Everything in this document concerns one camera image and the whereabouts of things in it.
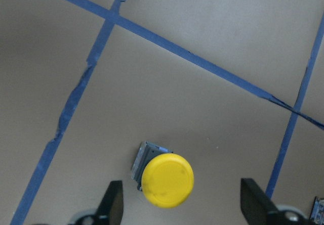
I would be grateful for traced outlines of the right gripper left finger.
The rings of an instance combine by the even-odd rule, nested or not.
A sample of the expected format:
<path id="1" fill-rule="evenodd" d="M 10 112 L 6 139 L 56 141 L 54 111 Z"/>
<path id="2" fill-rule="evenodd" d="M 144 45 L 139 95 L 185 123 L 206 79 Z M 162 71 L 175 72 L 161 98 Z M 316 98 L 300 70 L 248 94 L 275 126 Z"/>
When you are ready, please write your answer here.
<path id="1" fill-rule="evenodd" d="M 111 181 L 96 212 L 96 224 L 121 224 L 124 212 L 123 182 Z"/>

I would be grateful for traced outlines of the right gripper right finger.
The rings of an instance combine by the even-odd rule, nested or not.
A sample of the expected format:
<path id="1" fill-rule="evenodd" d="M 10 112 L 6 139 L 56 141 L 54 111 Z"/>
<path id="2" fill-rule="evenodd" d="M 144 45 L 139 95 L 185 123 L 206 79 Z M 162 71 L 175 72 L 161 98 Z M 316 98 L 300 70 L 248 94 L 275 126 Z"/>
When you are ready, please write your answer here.
<path id="1" fill-rule="evenodd" d="M 240 180 L 240 209 L 249 225 L 289 224 L 252 178 Z"/>

